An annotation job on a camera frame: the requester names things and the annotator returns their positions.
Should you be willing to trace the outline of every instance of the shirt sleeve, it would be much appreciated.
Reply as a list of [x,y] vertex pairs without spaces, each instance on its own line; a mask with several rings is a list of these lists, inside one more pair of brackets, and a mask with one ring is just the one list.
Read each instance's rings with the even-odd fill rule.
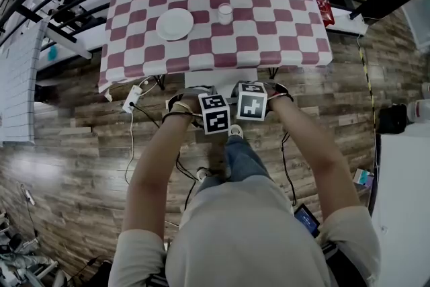
[[363,206],[332,213],[322,226],[322,241],[332,241],[372,285],[380,272],[381,249],[369,211]]
[[164,268],[164,243],[155,233],[129,230],[120,234],[109,287],[142,286],[151,274]]

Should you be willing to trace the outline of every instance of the blue jeans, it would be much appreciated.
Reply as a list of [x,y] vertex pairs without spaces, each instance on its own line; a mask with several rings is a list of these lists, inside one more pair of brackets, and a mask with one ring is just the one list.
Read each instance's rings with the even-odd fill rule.
[[206,188],[219,186],[226,182],[240,182],[255,175],[270,178],[260,157],[254,152],[245,139],[237,135],[232,135],[228,138],[225,145],[224,156],[227,175],[230,175],[230,177],[226,180],[217,175],[207,177],[196,194]]

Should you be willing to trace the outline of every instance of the plate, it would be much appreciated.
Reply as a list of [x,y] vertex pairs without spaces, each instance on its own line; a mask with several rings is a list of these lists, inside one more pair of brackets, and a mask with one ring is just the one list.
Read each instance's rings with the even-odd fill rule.
[[178,40],[188,35],[194,25],[193,15],[185,9],[171,9],[157,20],[157,34],[168,41]]

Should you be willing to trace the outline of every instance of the red package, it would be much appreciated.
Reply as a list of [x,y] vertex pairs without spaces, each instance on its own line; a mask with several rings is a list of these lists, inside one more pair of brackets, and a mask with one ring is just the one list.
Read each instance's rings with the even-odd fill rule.
[[329,24],[334,24],[335,18],[333,17],[333,12],[331,11],[330,1],[316,0],[316,3],[320,9],[324,26],[327,27]]

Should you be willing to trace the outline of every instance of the white sneaker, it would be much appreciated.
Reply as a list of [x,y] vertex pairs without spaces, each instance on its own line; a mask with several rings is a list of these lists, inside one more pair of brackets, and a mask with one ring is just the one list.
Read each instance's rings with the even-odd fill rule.
[[228,136],[237,135],[243,138],[243,130],[238,124],[232,124],[228,130]]
[[212,176],[212,174],[205,167],[199,167],[197,170],[197,179],[200,183],[203,183],[203,181],[210,176]]

